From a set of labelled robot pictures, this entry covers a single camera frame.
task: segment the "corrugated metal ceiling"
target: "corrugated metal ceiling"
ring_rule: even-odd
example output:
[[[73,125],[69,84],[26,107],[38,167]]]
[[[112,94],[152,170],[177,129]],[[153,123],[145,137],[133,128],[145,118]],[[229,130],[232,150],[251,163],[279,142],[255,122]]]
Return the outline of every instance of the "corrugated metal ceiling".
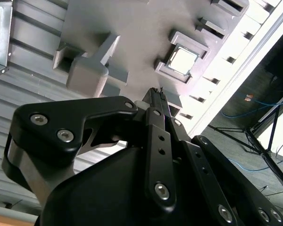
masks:
[[[67,0],[16,0],[10,39],[9,70],[0,75],[0,197],[37,204],[34,194],[9,180],[1,159],[14,110],[24,104],[86,98],[66,89],[68,74],[52,70]],[[75,171],[103,160],[125,145],[97,149],[77,157]]]

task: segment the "metal frame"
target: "metal frame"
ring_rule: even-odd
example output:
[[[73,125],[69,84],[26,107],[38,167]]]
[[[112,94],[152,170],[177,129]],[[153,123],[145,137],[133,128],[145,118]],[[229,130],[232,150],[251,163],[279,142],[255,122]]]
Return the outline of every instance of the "metal frame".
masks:
[[[12,1],[0,2],[0,71],[5,72],[4,68],[8,62],[8,46],[12,18]]]
[[[277,126],[277,121],[278,121],[278,117],[279,117],[279,112],[280,112],[280,105],[278,105],[274,111],[265,118],[268,119],[269,117],[271,117],[273,114],[275,115],[274,118],[274,123],[273,123],[273,128],[272,128],[272,132],[270,135],[270,139],[269,139],[269,143],[268,143],[268,148],[265,149],[261,143],[257,140],[257,138],[255,137],[255,135],[253,134],[253,129],[252,128],[247,128],[247,129],[238,129],[238,128],[216,128],[214,126],[208,125],[209,128],[215,130],[216,132],[236,141],[237,143],[255,151],[256,153],[258,153],[263,160],[266,162],[266,164],[269,166],[269,168],[271,169],[271,171],[274,173],[274,175],[278,178],[278,180],[280,181],[280,183],[283,185],[283,172],[281,171],[281,169],[279,168],[279,166],[275,163],[275,161],[271,158],[270,156],[270,152],[271,152],[271,148],[272,148],[272,143],[273,143],[273,139],[274,139],[274,135],[275,135],[275,128]],[[263,124],[264,121],[259,122],[259,125],[256,126],[256,128],[258,129],[258,127],[260,127],[260,125]],[[225,131],[228,132],[239,132],[239,133],[244,133],[247,138],[249,139],[249,141],[252,143],[253,146],[250,146],[244,142],[242,142],[241,140],[225,133]]]
[[[143,101],[149,107],[107,97],[15,111],[2,168],[41,202],[35,226],[84,225],[91,219],[94,225],[283,226],[276,207],[209,140],[188,137],[170,116],[162,91],[150,89]],[[62,130],[66,136],[59,136]],[[128,141],[127,147],[73,174],[82,146],[118,140]],[[63,211],[52,214],[61,206]],[[203,210],[206,217],[199,218]]]

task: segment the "gray bracket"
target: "gray bracket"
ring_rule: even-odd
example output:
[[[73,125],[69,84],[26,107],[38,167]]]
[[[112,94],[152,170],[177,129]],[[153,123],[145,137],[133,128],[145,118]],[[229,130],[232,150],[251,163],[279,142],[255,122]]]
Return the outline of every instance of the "gray bracket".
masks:
[[[128,72],[119,70],[108,63],[119,39],[119,35],[111,33],[91,57],[85,57],[87,54],[76,57],[71,64],[66,86],[70,90],[91,97],[99,97],[104,89],[108,75],[113,73],[112,77],[126,80]]]
[[[249,3],[245,0],[213,0],[212,5],[231,16],[241,16],[244,14]]]
[[[202,18],[200,22],[201,24],[196,27],[197,31],[216,41],[223,40],[226,37],[225,29],[222,29],[221,27],[204,18]]]

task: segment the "cable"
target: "cable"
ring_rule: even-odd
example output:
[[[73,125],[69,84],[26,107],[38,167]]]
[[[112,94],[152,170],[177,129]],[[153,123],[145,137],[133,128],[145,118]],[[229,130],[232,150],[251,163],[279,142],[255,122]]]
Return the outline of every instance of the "cable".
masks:
[[[280,105],[283,105],[283,102],[282,102],[282,103],[279,103],[279,104],[277,104],[277,103],[268,104],[268,103],[264,103],[264,102],[258,101],[258,100],[256,100],[256,99],[252,99],[251,101],[254,101],[254,102],[258,103],[258,104],[266,105],[266,106],[280,106]]]
[[[259,101],[259,100],[256,100],[256,99],[252,98],[252,95],[246,95],[246,94],[243,94],[243,93],[240,93],[240,92],[235,93],[235,95],[241,96],[243,98],[248,98],[250,102],[254,101],[254,102],[256,102],[258,104],[261,104],[261,105],[266,105],[266,106],[279,106],[279,105],[283,105],[283,101],[282,101],[282,103],[265,103],[265,102],[262,102],[262,101]]]
[[[283,144],[282,144],[282,146],[279,148],[279,150],[275,152],[275,157],[277,157],[277,155],[279,154],[279,152],[280,152],[280,150],[281,150],[282,147],[283,147]]]
[[[243,97],[246,96],[245,94],[236,94],[236,95],[243,96]],[[278,104],[278,103],[269,104],[269,103],[265,103],[265,102],[258,101],[258,100],[256,100],[256,99],[251,99],[251,101],[254,101],[254,102],[258,103],[258,104],[264,105],[264,107],[258,108],[258,109],[256,109],[256,110],[253,110],[253,111],[250,111],[250,112],[247,112],[247,113],[244,113],[244,114],[233,115],[233,116],[227,115],[227,114],[223,113],[222,111],[221,111],[221,114],[222,114],[224,117],[226,117],[226,118],[234,119],[234,118],[240,118],[240,117],[247,116],[247,115],[249,115],[249,114],[256,113],[257,111],[262,110],[262,109],[265,109],[265,108],[270,107],[270,106],[280,106],[280,105],[283,105],[283,102],[282,102],[282,103],[279,103],[279,104]]]
[[[259,110],[265,109],[265,108],[267,108],[267,107],[269,107],[269,106],[264,106],[264,107],[258,108],[258,109],[256,109],[256,110],[253,110],[253,111],[250,111],[250,112],[247,112],[247,113],[244,113],[244,114],[233,115],[233,116],[224,114],[223,112],[221,112],[221,114],[222,114],[224,117],[226,117],[226,118],[235,119],[235,118],[240,118],[240,117],[247,116],[247,115],[249,115],[249,114],[253,114],[253,113],[255,113],[255,112],[259,111]]]
[[[262,168],[262,169],[246,169],[243,166],[241,166],[240,163],[236,162],[235,160],[233,160],[233,159],[228,159],[228,160],[233,162],[233,163],[236,163],[242,170],[247,171],[247,172],[259,172],[259,171],[269,169],[269,167],[265,167],[265,168]]]
[[[276,194],[282,194],[282,193],[283,193],[283,191],[282,192],[277,192],[277,193],[272,193],[272,194],[265,195],[265,197],[276,195]]]
[[[13,208],[13,207],[16,206],[19,202],[22,202],[22,201],[23,201],[23,199],[17,201],[14,205],[11,206],[11,208]]]

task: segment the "blue cable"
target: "blue cable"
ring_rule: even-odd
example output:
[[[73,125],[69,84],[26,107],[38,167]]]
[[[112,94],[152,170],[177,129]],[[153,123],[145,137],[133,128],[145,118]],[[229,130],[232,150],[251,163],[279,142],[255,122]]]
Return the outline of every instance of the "blue cable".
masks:
[[[264,106],[264,107],[258,108],[258,109],[256,109],[256,110],[253,110],[253,111],[250,111],[250,112],[247,112],[247,113],[244,113],[244,114],[233,115],[233,116],[230,116],[230,115],[224,114],[223,112],[221,112],[221,114],[222,114],[224,117],[226,117],[226,118],[229,118],[229,119],[235,119],[235,118],[240,118],[240,117],[247,116],[247,115],[249,115],[249,114],[252,114],[252,113],[254,113],[254,112],[256,112],[256,111],[259,111],[259,110],[265,109],[265,108],[267,108],[267,107],[269,107],[269,106]]]
[[[240,92],[235,93],[235,95],[241,96],[241,97],[243,97],[243,98],[247,97],[246,94],[243,94],[243,93],[240,93]],[[261,102],[261,101],[259,101],[259,100],[254,99],[254,98],[251,98],[250,101],[254,101],[254,102],[258,103],[258,104],[266,105],[266,106],[279,106],[279,105],[283,105],[283,102],[280,103],[280,104],[278,104],[278,103],[270,104],[270,103]]]
[[[262,169],[246,169],[243,166],[241,166],[240,163],[236,162],[235,160],[233,160],[233,159],[228,159],[228,160],[233,162],[233,163],[236,163],[241,169],[243,169],[243,170],[245,170],[247,172],[259,172],[259,171],[263,171],[263,170],[269,169],[269,167],[265,167],[265,168],[262,168]]]
[[[277,103],[275,103],[275,104],[267,104],[267,103],[264,103],[264,102],[258,101],[258,100],[256,100],[256,99],[252,99],[251,101],[254,101],[254,102],[258,103],[258,104],[266,105],[266,106],[279,106],[279,105],[283,105],[283,102],[282,102],[282,103],[280,103],[280,104],[277,104]]]
[[[259,103],[259,104],[262,104],[262,105],[265,105],[265,106],[264,106],[264,107],[261,107],[261,108],[258,108],[258,109],[256,109],[256,110],[253,110],[253,111],[244,113],[244,114],[239,114],[239,115],[230,116],[230,115],[224,114],[223,112],[221,112],[221,114],[222,114],[224,117],[226,117],[226,118],[235,119],[235,118],[240,118],[240,117],[247,116],[247,115],[249,115],[249,114],[255,113],[255,112],[257,112],[257,111],[260,111],[260,110],[265,109],[265,108],[270,107],[270,106],[283,105],[283,102],[280,103],[280,104],[267,104],[267,103],[264,103],[264,102],[261,102],[261,101],[255,100],[255,99],[253,99],[252,101],[255,101],[255,102],[257,102],[257,103]]]

